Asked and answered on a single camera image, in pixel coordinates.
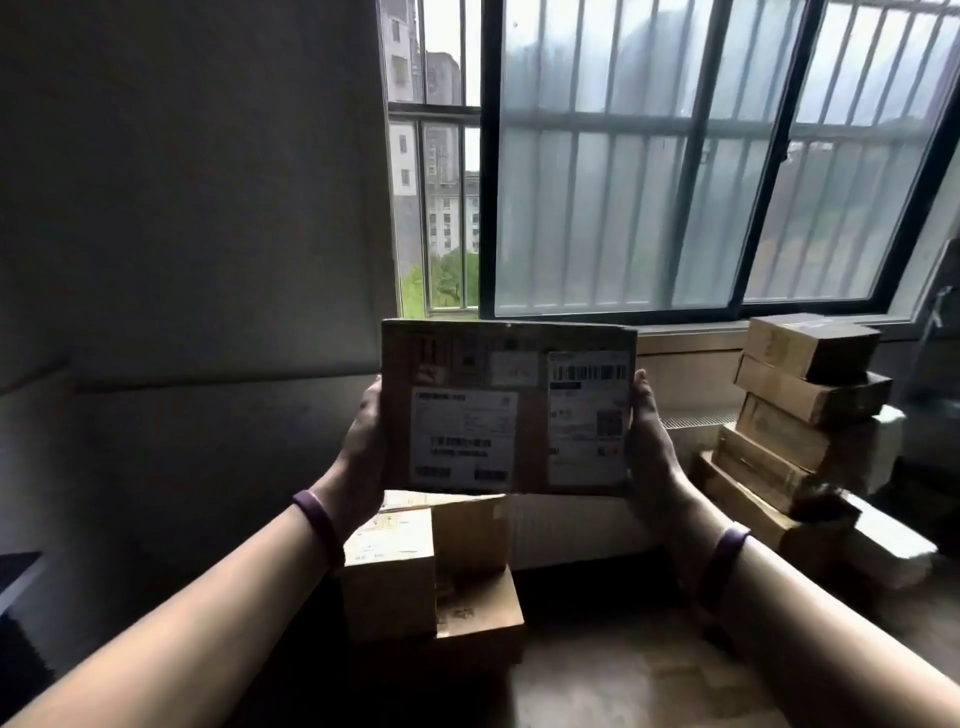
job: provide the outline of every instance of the barcode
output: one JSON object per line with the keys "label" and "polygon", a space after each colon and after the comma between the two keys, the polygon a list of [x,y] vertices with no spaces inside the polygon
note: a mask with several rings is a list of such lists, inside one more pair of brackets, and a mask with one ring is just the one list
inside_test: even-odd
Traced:
{"label": "barcode", "polygon": [[451,445],[455,448],[488,448],[492,442],[479,437],[431,437],[430,442],[436,447]]}
{"label": "barcode", "polygon": [[473,470],[473,479],[474,480],[494,480],[498,483],[505,483],[507,481],[507,472],[506,471],[487,471],[482,468],[475,468]]}
{"label": "barcode", "polygon": [[440,468],[436,465],[417,465],[415,473],[420,477],[450,477],[450,468]]}
{"label": "barcode", "polygon": [[594,381],[626,379],[625,364],[560,365],[553,368],[554,381]]}
{"label": "barcode", "polygon": [[616,409],[604,409],[597,412],[597,437],[621,437],[623,435],[623,417]]}

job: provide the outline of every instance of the glass pane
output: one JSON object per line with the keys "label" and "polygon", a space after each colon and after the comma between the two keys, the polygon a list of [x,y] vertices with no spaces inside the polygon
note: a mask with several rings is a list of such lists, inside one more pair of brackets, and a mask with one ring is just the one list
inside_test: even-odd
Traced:
{"label": "glass pane", "polygon": [[460,257],[460,133],[457,127],[424,124],[426,212],[430,226],[430,304],[463,305]]}
{"label": "glass pane", "polygon": [[413,124],[390,125],[390,178],[394,202],[396,275],[400,315],[423,318],[423,247],[420,232],[417,130]]}
{"label": "glass pane", "polygon": [[730,299],[802,10],[791,0],[733,2],[674,306]]}
{"label": "glass pane", "polygon": [[871,295],[953,88],[960,20],[829,3],[746,300]]}
{"label": "glass pane", "polygon": [[417,0],[380,0],[387,101],[423,103]]}
{"label": "glass pane", "polygon": [[464,130],[464,198],[467,200],[467,245],[464,248],[467,305],[480,304],[480,130]]}
{"label": "glass pane", "polygon": [[481,0],[467,0],[467,106],[480,106]]}
{"label": "glass pane", "polygon": [[580,7],[506,3],[498,312],[650,305],[712,4],[590,0],[578,25]]}
{"label": "glass pane", "polygon": [[463,104],[460,75],[460,3],[423,0],[426,103]]}

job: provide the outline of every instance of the cardboard box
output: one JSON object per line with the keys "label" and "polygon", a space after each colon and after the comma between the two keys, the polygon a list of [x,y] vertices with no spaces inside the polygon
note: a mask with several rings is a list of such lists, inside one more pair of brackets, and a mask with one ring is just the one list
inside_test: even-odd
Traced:
{"label": "cardboard box", "polygon": [[436,569],[429,509],[380,513],[344,544],[340,571],[352,642],[436,630]]}
{"label": "cardboard box", "polygon": [[387,491],[381,512],[430,508],[437,573],[495,573],[507,566],[507,497]]}
{"label": "cardboard box", "polygon": [[754,442],[733,425],[720,428],[712,462],[785,514],[829,490],[821,478]]}
{"label": "cardboard box", "polygon": [[810,425],[824,427],[873,417],[889,399],[893,379],[868,372],[847,385],[815,384],[744,354],[733,383]]}
{"label": "cardboard box", "polygon": [[383,322],[387,487],[620,494],[631,328]]}
{"label": "cardboard box", "polygon": [[876,428],[871,418],[860,425],[821,429],[755,395],[747,395],[736,421],[740,434],[805,470],[832,478],[835,485],[855,490],[855,480],[867,468]]}
{"label": "cardboard box", "polygon": [[813,313],[751,319],[743,352],[791,376],[827,384],[863,377],[880,332]]}
{"label": "cardboard box", "polygon": [[711,461],[711,453],[700,453],[698,460],[695,481],[704,494],[797,569],[815,576],[840,558],[859,512],[839,495],[832,495],[829,503],[821,501],[817,520],[801,522],[783,515],[721,470]]}
{"label": "cardboard box", "polygon": [[523,612],[510,570],[460,582],[437,600],[433,638],[356,645],[350,672],[364,685],[420,685],[500,672],[523,655]]}

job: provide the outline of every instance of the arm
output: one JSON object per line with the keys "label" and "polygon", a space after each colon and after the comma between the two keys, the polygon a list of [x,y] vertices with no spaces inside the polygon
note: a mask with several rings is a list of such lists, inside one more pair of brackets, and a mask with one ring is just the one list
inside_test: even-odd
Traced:
{"label": "arm", "polygon": [[[631,424],[632,503],[667,524],[688,588],[731,524],[687,480],[637,372]],[[960,726],[960,687],[755,539],[748,539],[718,618],[795,726]]]}
{"label": "arm", "polygon": [[[343,541],[383,500],[379,394],[378,377],[336,462],[311,489]],[[324,549],[300,509],[291,506],[8,725],[218,725],[327,569]]]}

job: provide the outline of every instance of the purple wristband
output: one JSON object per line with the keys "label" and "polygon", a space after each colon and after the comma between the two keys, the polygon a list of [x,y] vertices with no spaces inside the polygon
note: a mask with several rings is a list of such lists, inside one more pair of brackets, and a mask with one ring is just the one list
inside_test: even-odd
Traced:
{"label": "purple wristband", "polygon": [[311,491],[300,491],[294,496],[294,502],[303,511],[310,527],[324,546],[330,559],[330,568],[339,569],[346,562],[347,556],[340,539],[337,538],[337,532],[333,529],[333,522],[320,500]]}
{"label": "purple wristband", "polygon": [[740,555],[748,536],[750,536],[750,529],[734,522],[724,531],[720,541],[717,542],[717,548],[713,550],[713,555],[700,579],[700,586],[697,587],[697,601],[711,614],[716,614],[717,607],[720,606],[723,588],[730,579],[736,557]]}

